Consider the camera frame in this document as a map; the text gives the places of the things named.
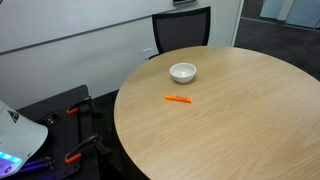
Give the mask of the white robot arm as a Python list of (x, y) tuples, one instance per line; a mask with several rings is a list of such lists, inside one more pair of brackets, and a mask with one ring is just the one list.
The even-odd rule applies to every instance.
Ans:
[(48, 128), (0, 101), (0, 178), (17, 173), (44, 144)]

